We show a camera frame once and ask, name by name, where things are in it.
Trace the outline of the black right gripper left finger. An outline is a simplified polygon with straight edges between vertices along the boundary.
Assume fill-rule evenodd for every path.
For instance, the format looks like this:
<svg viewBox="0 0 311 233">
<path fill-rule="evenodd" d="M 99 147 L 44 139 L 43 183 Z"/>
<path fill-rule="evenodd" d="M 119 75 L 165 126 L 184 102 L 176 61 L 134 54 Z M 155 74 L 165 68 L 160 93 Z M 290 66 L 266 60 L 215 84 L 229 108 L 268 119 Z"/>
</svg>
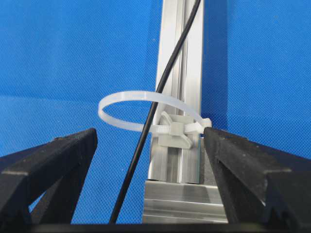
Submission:
<svg viewBox="0 0 311 233">
<path fill-rule="evenodd" d="M 0 223 L 70 224 L 98 145 L 94 128 L 0 158 Z"/>
</svg>

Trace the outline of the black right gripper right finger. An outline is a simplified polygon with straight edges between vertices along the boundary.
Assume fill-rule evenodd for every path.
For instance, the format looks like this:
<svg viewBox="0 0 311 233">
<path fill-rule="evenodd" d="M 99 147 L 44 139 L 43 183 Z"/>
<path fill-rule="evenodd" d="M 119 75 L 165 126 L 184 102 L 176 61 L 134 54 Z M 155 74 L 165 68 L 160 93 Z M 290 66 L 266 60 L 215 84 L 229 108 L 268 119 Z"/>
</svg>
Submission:
<svg viewBox="0 0 311 233">
<path fill-rule="evenodd" d="M 204 144 L 229 223 L 311 222 L 311 162 L 205 128 Z"/>
</svg>

